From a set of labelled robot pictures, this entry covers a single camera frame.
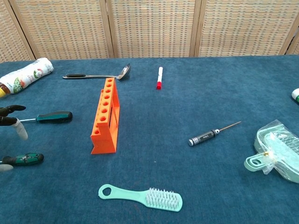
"screwdriver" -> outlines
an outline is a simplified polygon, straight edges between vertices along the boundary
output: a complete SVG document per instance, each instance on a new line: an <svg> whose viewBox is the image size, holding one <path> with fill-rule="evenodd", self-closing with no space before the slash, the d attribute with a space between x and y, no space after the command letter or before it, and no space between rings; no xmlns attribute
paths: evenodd
<svg viewBox="0 0 299 224"><path fill-rule="evenodd" d="M36 118L20 120L20 122L34 120L40 123L59 123L71 120L72 118L73 114L70 111L57 111L53 113L40 114Z"/></svg>
<svg viewBox="0 0 299 224"><path fill-rule="evenodd" d="M219 129L211 130L211 131L206 132L204 134L201 134L201 135L199 135L197 137L191 138L191 139L188 140L188 144L189 144L189 146L195 146L195 145L197 145L199 143L202 143L203 141L206 141L208 139L211 139L211 138L215 137L216 135L219 134L219 132L221 132L221 131L223 131L223 130L225 130L227 128L230 128L230 127L232 127L234 125L237 125L239 123L241 123L241 121L239 121L237 123L234 123L232 125L226 126L226 127L222 128L220 130Z"/></svg>
<svg viewBox="0 0 299 224"><path fill-rule="evenodd" d="M0 163L9 165L33 165L43 161L43 154L27 153L15 157L5 156Z"/></svg>

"plastic packaging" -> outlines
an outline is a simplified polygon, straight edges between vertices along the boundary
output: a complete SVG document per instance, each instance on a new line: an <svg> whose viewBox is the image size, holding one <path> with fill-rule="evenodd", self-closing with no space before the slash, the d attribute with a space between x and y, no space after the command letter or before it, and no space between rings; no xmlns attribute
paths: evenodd
<svg viewBox="0 0 299 224"><path fill-rule="evenodd" d="M293 97L294 100L296 100L299 103L299 89L295 89L292 92L292 97Z"/></svg>
<svg viewBox="0 0 299 224"><path fill-rule="evenodd" d="M299 138L279 120L258 130L254 147L259 153L245 160L248 170L268 174L275 168L285 179L299 183Z"/></svg>
<svg viewBox="0 0 299 224"><path fill-rule="evenodd" d="M26 129L24 128L24 125L20 122L19 119L17 119L17 122L12 125L20 136L21 139L27 140L28 139L28 134L26 132Z"/></svg>
<svg viewBox="0 0 299 224"><path fill-rule="evenodd" d="M22 91L34 81L50 74L53 70L52 63L43 57L22 69L10 72L0 78L0 97Z"/></svg>

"brush handle hole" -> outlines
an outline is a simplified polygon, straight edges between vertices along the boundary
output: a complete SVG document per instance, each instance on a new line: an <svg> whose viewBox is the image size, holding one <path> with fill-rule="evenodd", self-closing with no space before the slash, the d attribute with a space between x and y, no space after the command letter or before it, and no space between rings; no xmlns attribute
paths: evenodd
<svg viewBox="0 0 299 224"><path fill-rule="evenodd" d="M259 161L259 160L253 160L252 163L255 164L255 165L259 165L259 164L261 164L262 162Z"/></svg>
<svg viewBox="0 0 299 224"><path fill-rule="evenodd" d="M103 189L103 195L109 196L111 194L111 188L105 188Z"/></svg>

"metal rod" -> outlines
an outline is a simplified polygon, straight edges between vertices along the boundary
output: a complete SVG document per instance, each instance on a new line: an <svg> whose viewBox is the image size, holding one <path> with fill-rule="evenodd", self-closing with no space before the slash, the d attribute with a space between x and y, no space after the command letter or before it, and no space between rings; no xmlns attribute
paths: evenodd
<svg viewBox="0 0 299 224"><path fill-rule="evenodd" d="M241 123L241 121L239 121L239 122L237 122L237 123L234 123L234 124L232 124L232 125L226 126L226 127L222 128L222 129L220 129L219 131L221 132L222 130L227 129L227 128L231 127L231 126L237 125L237 124L239 124L239 123Z"/></svg>
<svg viewBox="0 0 299 224"><path fill-rule="evenodd" d="M33 118L33 119L20 120L20 122L24 122L24 121L32 121L32 120L36 120L36 119Z"/></svg>

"red marker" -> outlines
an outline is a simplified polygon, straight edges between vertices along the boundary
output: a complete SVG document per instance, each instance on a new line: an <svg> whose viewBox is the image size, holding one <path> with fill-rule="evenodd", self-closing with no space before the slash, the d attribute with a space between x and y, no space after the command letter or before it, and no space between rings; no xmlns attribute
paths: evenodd
<svg viewBox="0 0 299 224"><path fill-rule="evenodd" d="M163 73L163 67L159 67L159 75L158 75L158 81L157 81L157 90L160 90L162 87L162 73Z"/></svg>

